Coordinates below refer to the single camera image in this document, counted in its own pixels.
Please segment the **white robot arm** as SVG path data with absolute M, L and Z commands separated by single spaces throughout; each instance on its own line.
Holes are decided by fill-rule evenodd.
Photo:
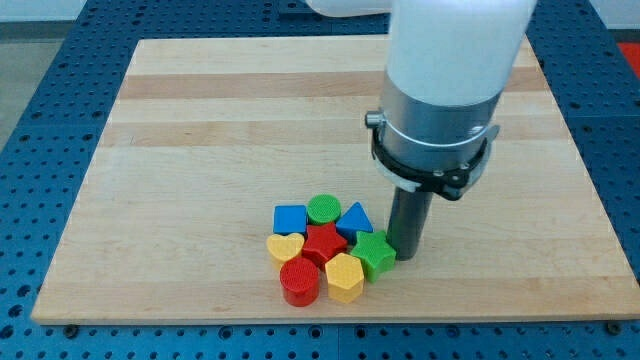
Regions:
M 307 0 L 329 17 L 387 13 L 378 110 L 366 116 L 378 169 L 406 192 L 457 200 L 481 176 L 491 119 L 536 0 Z

